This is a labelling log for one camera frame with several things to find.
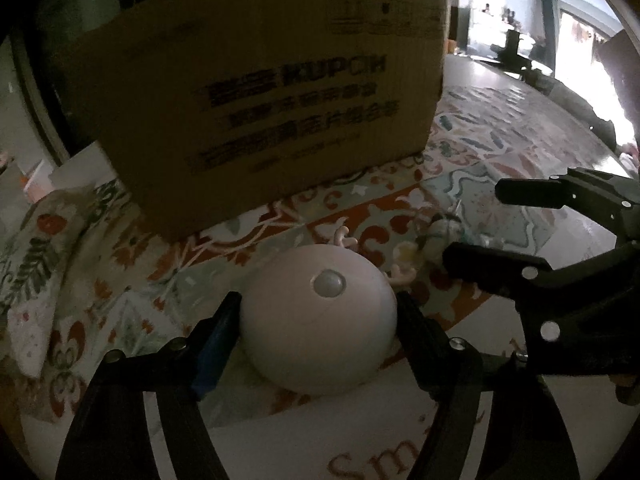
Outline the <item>small clear wrapped trinket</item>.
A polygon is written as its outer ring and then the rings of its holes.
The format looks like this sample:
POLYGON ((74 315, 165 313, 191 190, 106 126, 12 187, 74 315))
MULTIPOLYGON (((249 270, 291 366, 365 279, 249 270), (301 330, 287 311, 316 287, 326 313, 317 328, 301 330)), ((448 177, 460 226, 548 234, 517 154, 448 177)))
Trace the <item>small clear wrapped trinket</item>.
POLYGON ((452 244, 465 242, 465 228, 455 214, 435 214, 420 221, 414 228, 415 237, 404 240, 393 249, 394 263, 400 266, 441 266, 444 251, 452 244))

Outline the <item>brown cardboard box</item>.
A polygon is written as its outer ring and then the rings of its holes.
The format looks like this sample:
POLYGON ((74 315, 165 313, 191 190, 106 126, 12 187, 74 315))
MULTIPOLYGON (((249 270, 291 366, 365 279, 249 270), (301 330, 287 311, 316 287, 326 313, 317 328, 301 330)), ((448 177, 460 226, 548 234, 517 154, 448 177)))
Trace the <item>brown cardboard box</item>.
POLYGON ((146 0, 56 62, 78 124, 180 240, 422 151, 448 28, 448 0, 146 0))

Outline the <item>white round deer night light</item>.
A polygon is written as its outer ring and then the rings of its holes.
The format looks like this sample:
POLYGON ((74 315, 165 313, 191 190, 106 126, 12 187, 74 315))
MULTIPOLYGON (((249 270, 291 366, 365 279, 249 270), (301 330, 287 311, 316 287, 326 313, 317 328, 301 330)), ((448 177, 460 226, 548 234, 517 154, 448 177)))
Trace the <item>white round deer night light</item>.
POLYGON ((394 290, 416 279, 416 267, 383 272, 357 246, 340 226, 329 243, 287 250, 248 285, 242 343, 270 382, 335 394, 367 382, 385 360, 397 326, 394 290))

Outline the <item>white tv console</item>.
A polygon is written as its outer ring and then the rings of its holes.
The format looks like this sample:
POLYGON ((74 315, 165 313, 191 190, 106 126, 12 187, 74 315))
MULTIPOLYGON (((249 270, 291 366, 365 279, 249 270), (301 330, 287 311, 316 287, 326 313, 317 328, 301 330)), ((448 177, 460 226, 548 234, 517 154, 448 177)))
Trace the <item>white tv console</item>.
POLYGON ((454 53, 467 56, 508 74, 524 78, 530 70, 552 76, 547 39, 524 29, 509 8, 498 14, 486 3, 483 9, 467 6, 451 8, 452 29, 456 32, 454 53))

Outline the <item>patterned floral table mat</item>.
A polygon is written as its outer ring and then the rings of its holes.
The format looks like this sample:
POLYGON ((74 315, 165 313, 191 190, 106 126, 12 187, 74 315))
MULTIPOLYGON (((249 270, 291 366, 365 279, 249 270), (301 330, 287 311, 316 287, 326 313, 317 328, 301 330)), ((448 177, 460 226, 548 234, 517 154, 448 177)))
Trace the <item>patterned floral table mat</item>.
POLYGON ((387 270, 414 228, 453 209, 476 240, 534 254, 564 221, 561 211, 508 207, 492 187, 503 177, 543 178, 570 167, 620 172, 613 153, 535 90, 452 86, 440 100, 425 150, 260 206, 177 243, 156 232, 130 195, 78 242, 58 296, 41 374, 1 357, 1 423, 25 444, 25 422, 75 414, 105 352, 151 353, 212 315, 281 252, 324 244, 340 226, 359 252, 387 270))

